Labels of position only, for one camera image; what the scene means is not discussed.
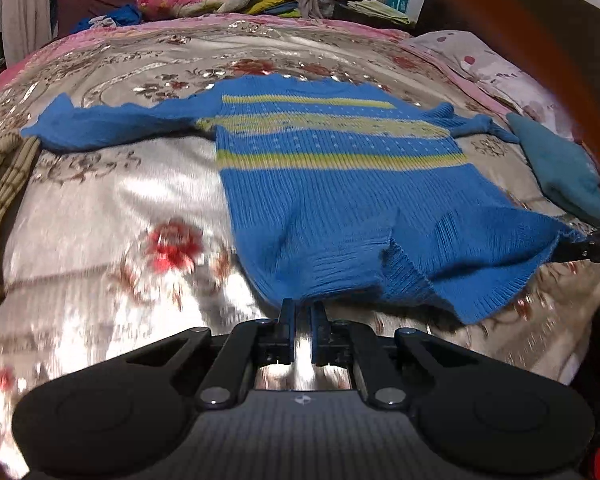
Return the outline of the blue striped knit sweater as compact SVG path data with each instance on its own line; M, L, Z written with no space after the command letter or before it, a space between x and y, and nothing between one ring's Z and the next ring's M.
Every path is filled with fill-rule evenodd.
M243 76L152 107L62 95L24 134L67 153L186 130L214 139L239 261L271 304L367 292L472 324L581 239L468 160L461 136L510 140L489 117L423 110L371 84Z

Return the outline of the yellow green folded clothes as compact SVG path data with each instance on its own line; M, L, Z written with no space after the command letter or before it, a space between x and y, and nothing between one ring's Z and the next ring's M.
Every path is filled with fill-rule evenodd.
M248 15L273 15L279 18L298 18L300 16L298 0L251 0L242 9Z

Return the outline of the teal folded cloth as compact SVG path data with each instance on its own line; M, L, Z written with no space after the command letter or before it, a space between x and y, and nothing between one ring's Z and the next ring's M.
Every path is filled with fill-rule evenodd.
M600 175L586 151L534 120L507 115L543 194L591 226L600 227Z

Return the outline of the floral satin bedspread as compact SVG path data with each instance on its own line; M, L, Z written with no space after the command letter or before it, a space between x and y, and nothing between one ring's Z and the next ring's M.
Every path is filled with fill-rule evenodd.
M38 51L0 84L0 132L33 122L60 94L79 106L155 106L245 75L366 82L422 108L449 102L458 114L504 110L458 78L405 32L347 22L207 16L80 32ZM216 334L265 318L233 258L219 287L201 292L182 274L133 280L137 243L178 219L230 244L230 218L215 148L200 136L91 153L38 155L3 220L0 303L0 474L27 473L10 426L32 388L186 330ZM332 304L333 318L382 336L413 326L492 358L570 382L600 307L600 266L543 266L506 309L471 326L441 313Z

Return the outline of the dark wooden headboard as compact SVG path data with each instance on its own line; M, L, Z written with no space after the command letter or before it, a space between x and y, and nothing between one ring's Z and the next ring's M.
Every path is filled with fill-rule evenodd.
M567 110L600 115L600 9L584 0L443 0Z

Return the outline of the white pillow with red dots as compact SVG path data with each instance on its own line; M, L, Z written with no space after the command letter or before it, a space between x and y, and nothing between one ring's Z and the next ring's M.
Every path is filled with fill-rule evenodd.
M573 140L572 121L557 99L471 32L427 32L412 38L411 45L440 58L493 99L539 122L552 133Z

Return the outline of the light green folded cloth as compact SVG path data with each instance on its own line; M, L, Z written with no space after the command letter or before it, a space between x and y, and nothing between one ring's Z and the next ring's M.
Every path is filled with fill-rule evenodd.
M412 24L411 20L404 13L378 0L348 1L346 7L371 18L382 18L383 20L401 25Z

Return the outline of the blue cloth on bench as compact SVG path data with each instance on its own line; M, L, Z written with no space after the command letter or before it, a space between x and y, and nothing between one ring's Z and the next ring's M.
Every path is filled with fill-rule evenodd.
M72 33L83 32L95 28L117 28L137 25L142 22L142 14L135 4L125 4L107 14L84 18L73 27Z

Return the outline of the beige curtain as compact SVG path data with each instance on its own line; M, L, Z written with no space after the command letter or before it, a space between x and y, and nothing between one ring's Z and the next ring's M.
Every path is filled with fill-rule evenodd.
M2 0L2 35L8 67L50 42L50 0Z

